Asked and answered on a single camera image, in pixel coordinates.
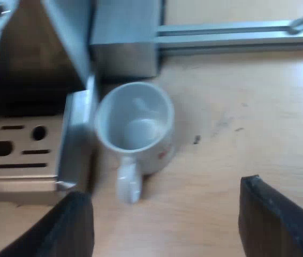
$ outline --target screw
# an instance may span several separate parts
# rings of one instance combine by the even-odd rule
[[[3,2],[0,2],[0,17],[4,16],[5,14],[9,13],[8,10]]]

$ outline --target dark spot on table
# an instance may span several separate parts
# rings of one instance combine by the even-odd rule
[[[199,144],[200,138],[201,138],[200,135],[196,135],[195,138],[194,138],[193,144],[194,144],[194,145]]]

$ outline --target mug handle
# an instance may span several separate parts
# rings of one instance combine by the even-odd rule
[[[142,172],[136,158],[124,156],[117,172],[116,193],[125,203],[136,203],[142,191]]]

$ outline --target white mug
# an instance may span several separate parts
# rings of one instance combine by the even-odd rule
[[[118,198],[126,203],[137,202],[142,176],[163,169],[175,152],[170,98],[149,83],[124,84],[100,103],[95,128],[99,140],[120,157]]]

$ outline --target metal frame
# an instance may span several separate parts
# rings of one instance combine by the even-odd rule
[[[89,44],[100,77],[154,77],[159,56],[303,50],[303,17],[293,21],[160,26],[163,2],[97,1]]]

